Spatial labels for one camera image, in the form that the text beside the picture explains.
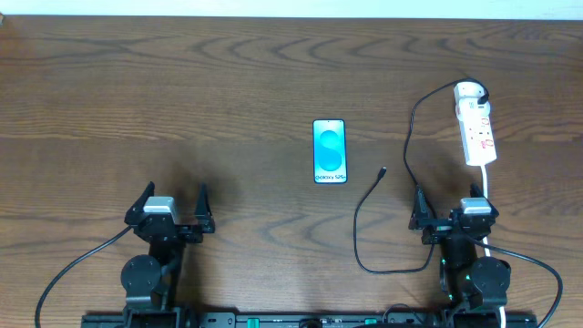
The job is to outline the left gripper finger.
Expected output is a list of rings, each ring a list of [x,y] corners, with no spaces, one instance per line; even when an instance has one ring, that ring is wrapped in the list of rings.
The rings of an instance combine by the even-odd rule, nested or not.
[[[208,190],[206,184],[201,184],[197,198],[194,216],[201,226],[213,226],[214,218],[210,209]]]
[[[147,187],[144,189],[142,194],[133,203],[133,205],[127,210],[124,222],[128,226],[137,226],[145,218],[144,207],[149,197],[154,195],[155,184],[150,181]]]

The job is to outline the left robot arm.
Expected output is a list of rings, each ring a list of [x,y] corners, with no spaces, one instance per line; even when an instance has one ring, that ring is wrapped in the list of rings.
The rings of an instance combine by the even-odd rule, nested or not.
[[[124,327],[197,327],[197,315],[175,303],[187,245],[203,242],[215,231],[207,186],[201,185],[194,211],[195,221],[178,224],[176,202],[157,196],[150,182],[128,209],[124,222],[148,243],[147,254],[130,259],[120,274],[126,291]]]

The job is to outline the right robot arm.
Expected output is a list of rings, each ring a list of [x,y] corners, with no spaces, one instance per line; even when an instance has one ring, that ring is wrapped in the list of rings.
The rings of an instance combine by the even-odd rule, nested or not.
[[[511,268],[506,261],[478,256],[476,247],[491,232],[498,211],[473,184],[470,196],[446,218],[437,218],[420,187],[415,188],[411,230],[422,232],[422,243],[441,250],[440,279],[451,304],[442,311],[443,325],[469,327],[501,324]]]

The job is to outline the blue-screen Galaxy smartphone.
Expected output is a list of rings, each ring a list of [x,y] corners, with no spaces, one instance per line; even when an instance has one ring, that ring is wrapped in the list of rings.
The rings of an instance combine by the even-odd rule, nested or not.
[[[316,119],[312,123],[313,178],[316,184],[344,184],[348,180],[345,122]]]

